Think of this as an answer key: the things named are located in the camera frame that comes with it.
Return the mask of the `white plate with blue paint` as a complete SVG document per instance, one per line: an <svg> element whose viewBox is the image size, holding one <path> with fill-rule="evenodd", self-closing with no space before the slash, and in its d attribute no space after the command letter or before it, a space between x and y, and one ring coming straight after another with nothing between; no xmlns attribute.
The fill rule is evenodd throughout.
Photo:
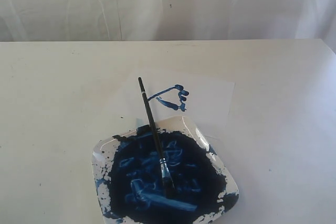
<svg viewBox="0 0 336 224"><path fill-rule="evenodd" d="M196 124L185 116L98 142L92 172L105 223L212 223L239 190Z"/></svg>

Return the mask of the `white paper sheet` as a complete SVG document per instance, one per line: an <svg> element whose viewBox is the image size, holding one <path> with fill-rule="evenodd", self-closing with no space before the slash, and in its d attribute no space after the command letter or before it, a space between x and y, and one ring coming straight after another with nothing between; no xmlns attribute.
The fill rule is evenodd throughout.
<svg viewBox="0 0 336 224"><path fill-rule="evenodd" d="M190 118L206 136L224 135L234 83L202 74L141 69L131 72L120 83L109 101L111 112L146 120L139 78L155 120L182 115Z"/></svg>

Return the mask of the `black paintbrush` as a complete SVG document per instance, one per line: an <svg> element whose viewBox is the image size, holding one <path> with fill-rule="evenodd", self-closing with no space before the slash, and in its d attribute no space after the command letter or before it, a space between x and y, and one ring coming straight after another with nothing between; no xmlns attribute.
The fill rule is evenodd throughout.
<svg viewBox="0 0 336 224"><path fill-rule="evenodd" d="M164 189L164 194L166 196L166 198L173 198L175 195L175 187L174 187L174 183L173 183L173 179L171 177L171 173L169 171L169 168L167 166L165 157L164 157L164 153L163 153L163 149L162 149L162 145L161 145L161 141L159 138L159 134L156 128L156 124L153 118L153 114L149 105L149 101L146 95L146 91L143 85L143 81L141 77L138 77L138 82L139 82L139 86L140 86L140 90L142 93L142 99L144 102L144 106L146 109L146 114L148 117L148 121L149 121L149 126L151 128L152 131L152 135L153 135L153 139L154 139L154 143L155 143L155 147L156 147L156 151L158 153L158 156L160 158L160 170L161 170L161 177L162 177L162 184L163 184L163 189Z"/></svg>

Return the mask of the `white backdrop cloth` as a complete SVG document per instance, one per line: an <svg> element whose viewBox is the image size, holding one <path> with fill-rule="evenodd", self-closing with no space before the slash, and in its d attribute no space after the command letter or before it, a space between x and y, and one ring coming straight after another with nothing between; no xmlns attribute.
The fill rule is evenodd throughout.
<svg viewBox="0 0 336 224"><path fill-rule="evenodd" d="M335 0L1 0L2 41L321 38Z"/></svg>

